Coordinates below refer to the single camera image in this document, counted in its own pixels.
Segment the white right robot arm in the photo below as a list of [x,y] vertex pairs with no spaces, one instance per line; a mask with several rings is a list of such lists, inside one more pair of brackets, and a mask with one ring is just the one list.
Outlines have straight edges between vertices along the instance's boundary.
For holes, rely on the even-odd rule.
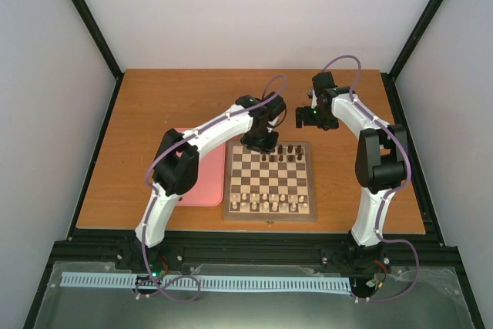
[[351,236],[359,247],[372,247],[382,241],[394,194],[410,179],[407,131],[371,112],[351,87],[337,86],[330,72],[316,74],[312,85],[311,104],[296,108],[296,127],[328,131],[343,123],[358,139],[355,175],[361,201]]

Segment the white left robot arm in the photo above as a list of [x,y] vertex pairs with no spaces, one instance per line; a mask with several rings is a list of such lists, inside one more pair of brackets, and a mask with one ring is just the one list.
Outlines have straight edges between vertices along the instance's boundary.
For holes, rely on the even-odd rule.
[[274,128],[286,109],[283,98],[275,92],[262,100],[245,95],[201,126],[182,133],[170,129],[164,134],[156,157],[146,171],[145,181],[151,196],[135,228],[132,258],[141,268],[152,269],[159,263],[157,246],[163,242],[166,225],[179,198],[195,186],[203,157],[238,135],[242,136],[240,142],[247,149],[272,153],[279,137]]

